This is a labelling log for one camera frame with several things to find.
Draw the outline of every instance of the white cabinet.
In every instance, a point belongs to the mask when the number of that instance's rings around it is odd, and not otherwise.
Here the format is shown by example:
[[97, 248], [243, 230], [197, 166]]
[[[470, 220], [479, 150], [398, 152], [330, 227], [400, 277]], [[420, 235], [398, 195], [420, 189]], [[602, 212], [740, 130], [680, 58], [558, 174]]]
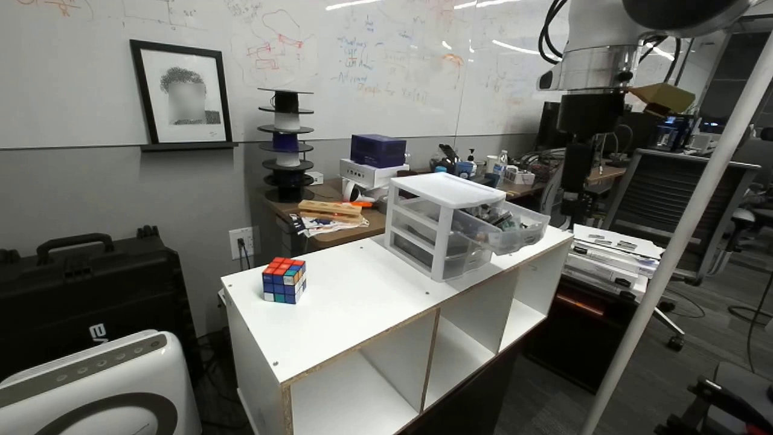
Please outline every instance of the white cabinet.
[[434, 279], [385, 236], [307, 259], [300, 305], [225, 275], [241, 405], [259, 435], [398, 432], [548, 312], [571, 235]]

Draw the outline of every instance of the whiteboard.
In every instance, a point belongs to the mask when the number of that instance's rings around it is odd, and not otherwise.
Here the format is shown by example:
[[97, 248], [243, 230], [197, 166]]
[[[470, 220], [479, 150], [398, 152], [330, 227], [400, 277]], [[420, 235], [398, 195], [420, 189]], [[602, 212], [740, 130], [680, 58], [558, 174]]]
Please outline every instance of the whiteboard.
[[3, 0], [0, 146], [148, 143], [129, 39], [222, 51], [234, 139], [276, 76], [310, 82], [312, 138], [537, 133], [548, 0], [464, 3]]

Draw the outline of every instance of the black frame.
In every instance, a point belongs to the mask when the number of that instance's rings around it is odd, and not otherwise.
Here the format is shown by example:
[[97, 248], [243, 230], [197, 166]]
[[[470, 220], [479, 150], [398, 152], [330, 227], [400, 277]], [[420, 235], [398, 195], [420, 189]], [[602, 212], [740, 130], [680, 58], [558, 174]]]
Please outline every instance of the black frame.
[[[209, 58], [215, 63], [225, 139], [196, 139], [196, 143], [162, 143], [159, 139], [159, 128], [154, 123], [154, 105], [151, 105], [151, 98], [150, 98], [142, 51], [197, 55], [197, 58]], [[151, 150], [225, 150], [225, 146], [234, 146], [230, 109], [226, 109], [226, 91], [225, 91], [225, 68], [222, 68], [222, 52], [220, 51], [206, 51], [206, 49], [190, 49], [190, 45], [168, 45], [168, 44], [130, 39], [130, 55], [132, 55], [132, 65], [136, 65], [136, 76], [137, 76], [137, 88], [139, 88], [139, 98], [142, 98], [142, 113], [144, 113], [144, 125], [148, 125], [148, 134], [150, 134]]]

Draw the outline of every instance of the gray wall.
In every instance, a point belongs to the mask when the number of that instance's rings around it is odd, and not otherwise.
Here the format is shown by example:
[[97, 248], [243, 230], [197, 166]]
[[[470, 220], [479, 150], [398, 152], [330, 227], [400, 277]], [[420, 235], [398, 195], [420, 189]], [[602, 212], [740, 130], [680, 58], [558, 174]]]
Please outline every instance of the gray wall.
[[[410, 138], [416, 169], [437, 156], [437, 143], [479, 160], [508, 146], [521, 154], [533, 134]], [[325, 177], [337, 174], [347, 139], [313, 143], [312, 160]], [[257, 200], [264, 181], [266, 145], [243, 143], [234, 152], [142, 154], [137, 146], [67, 146], [0, 152], [0, 248], [23, 256], [50, 238], [81, 231], [132, 236], [139, 225], [157, 225], [178, 252], [197, 333], [225, 324], [215, 310], [220, 275], [238, 267], [230, 259], [226, 230], [259, 227], [259, 252], [276, 252], [270, 217]]]

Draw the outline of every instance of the handle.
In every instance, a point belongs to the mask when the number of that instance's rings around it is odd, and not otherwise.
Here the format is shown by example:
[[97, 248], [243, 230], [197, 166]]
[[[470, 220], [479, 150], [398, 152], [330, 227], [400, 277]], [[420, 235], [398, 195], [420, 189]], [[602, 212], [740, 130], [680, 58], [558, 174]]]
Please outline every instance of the handle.
[[50, 264], [52, 248], [67, 248], [80, 243], [104, 243], [104, 252], [115, 252], [113, 238], [109, 235], [90, 231], [78, 236], [49, 238], [46, 243], [38, 246], [38, 264]]

